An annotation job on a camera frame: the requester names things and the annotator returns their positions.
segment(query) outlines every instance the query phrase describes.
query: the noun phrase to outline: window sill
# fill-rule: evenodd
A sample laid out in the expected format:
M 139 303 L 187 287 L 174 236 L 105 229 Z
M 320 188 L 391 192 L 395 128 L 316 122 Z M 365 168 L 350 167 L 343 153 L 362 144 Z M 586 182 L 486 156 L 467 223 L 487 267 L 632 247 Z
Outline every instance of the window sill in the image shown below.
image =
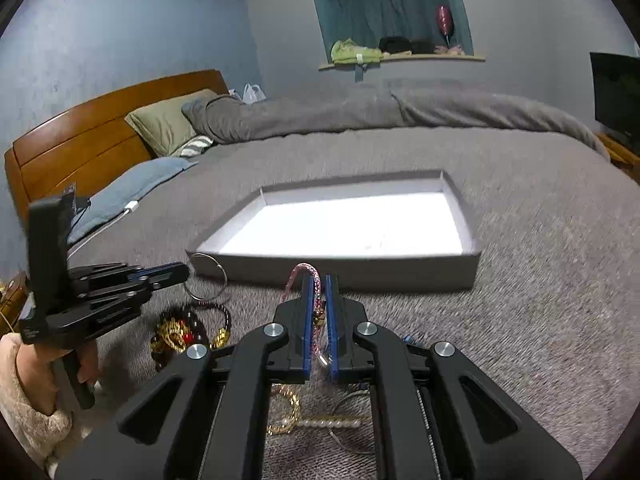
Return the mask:
M 380 63 L 386 63 L 389 61 L 420 61 L 426 59 L 439 59 L 446 61 L 475 61 L 484 63 L 486 61 L 485 56 L 449 56 L 447 54 L 392 54 L 391 56 L 384 57 L 380 60 Z M 320 65 L 318 70 L 328 70 L 330 68 L 336 68 L 341 66 L 353 66 L 356 63 L 327 63 Z

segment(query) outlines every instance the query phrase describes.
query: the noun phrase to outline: striped pillow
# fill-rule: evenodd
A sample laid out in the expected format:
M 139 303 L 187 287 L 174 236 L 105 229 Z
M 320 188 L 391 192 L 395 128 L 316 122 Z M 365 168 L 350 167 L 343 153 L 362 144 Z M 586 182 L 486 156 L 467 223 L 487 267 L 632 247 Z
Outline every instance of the striped pillow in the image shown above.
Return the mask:
M 180 148 L 175 150 L 172 156 L 184 156 L 188 158 L 190 156 L 201 155 L 206 152 L 212 144 L 213 140 L 209 139 L 209 137 L 199 135 L 185 142 Z

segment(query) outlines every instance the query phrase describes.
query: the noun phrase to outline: wall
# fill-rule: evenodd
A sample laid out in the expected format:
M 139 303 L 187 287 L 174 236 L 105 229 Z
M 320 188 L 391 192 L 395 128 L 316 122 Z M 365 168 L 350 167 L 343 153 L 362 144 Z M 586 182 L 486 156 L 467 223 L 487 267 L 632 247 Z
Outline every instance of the wall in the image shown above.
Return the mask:
M 206 68 L 260 82 L 245 0 L 25 0 L 0 38 L 0 149 L 81 102 Z M 25 261 L 4 172 L 0 232 L 7 279 Z
M 314 0 L 247 0 L 247 4 L 267 95 L 318 83 L 318 66 L 326 63 L 326 54 Z
M 553 102 L 601 130 L 594 118 L 590 52 L 635 56 L 634 38 L 611 0 L 545 0 L 557 70 Z
M 318 72 L 326 63 L 313 0 L 247 0 L 267 94 L 353 83 L 353 72 Z M 388 78 L 455 79 L 593 117 L 589 52 L 633 54 L 633 39 L 610 0 L 464 0 L 476 54 L 484 64 L 394 62 L 367 71 Z

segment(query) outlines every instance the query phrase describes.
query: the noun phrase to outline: blue pillow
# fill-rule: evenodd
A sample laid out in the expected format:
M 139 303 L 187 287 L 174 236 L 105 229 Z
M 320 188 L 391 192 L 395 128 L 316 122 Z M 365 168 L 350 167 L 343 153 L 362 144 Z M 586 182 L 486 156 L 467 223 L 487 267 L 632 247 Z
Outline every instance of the blue pillow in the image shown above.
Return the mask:
M 89 231 L 116 218 L 129 202 L 140 200 L 159 184 L 195 164 L 178 156 L 162 156 L 136 164 L 91 197 L 89 209 L 71 222 L 71 225 L 78 223 L 71 230 L 68 244 L 75 244 Z

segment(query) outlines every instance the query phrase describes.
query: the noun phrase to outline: black cloth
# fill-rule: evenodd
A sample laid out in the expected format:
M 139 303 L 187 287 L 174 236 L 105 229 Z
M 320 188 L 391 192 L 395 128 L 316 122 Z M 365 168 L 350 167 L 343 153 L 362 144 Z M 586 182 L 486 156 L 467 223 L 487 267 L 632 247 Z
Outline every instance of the black cloth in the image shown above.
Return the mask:
M 433 54 L 436 46 L 431 38 L 420 38 L 411 42 L 412 54 Z
M 411 50 L 411 41 L 409 41 L 404 36 L 389 36 L 387 38 L 380 39 L 378 48 L 382 52 L 397 54 L 398 52 L 406 52 L 407 50 Z

